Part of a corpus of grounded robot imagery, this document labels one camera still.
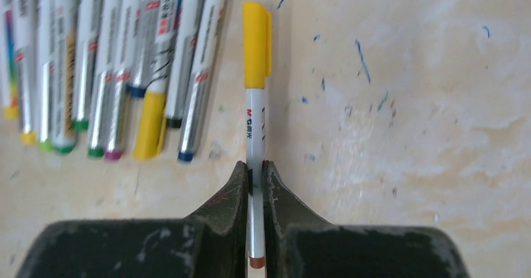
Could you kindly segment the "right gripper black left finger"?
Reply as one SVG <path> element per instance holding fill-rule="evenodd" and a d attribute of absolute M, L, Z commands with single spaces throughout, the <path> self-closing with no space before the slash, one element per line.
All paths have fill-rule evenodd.
<path fill-rule="evenodd" d="M 248 169 L 182 219 L 64 220 L 34 240 L 18 277 L 243 277 Z"/>

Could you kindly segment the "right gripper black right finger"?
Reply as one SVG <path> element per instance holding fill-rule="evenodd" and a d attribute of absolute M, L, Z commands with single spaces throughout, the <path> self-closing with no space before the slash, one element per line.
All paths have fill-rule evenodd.
<path fill-rule="evenodd" d="M 264 165 L 268 277 L 468 277 L 458 247 L 433 227 L 339 225 L 323 219 Z"/>

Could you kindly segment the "yellow pen cap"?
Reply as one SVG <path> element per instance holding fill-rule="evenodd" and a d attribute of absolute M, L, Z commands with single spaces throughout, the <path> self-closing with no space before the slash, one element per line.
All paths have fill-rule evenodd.
<path fill-rule="evenodd" d="M 244 87 L 265 88 L 272 69 L 272 17 L 261 4 L 246 1 L 242 8 Z"/>

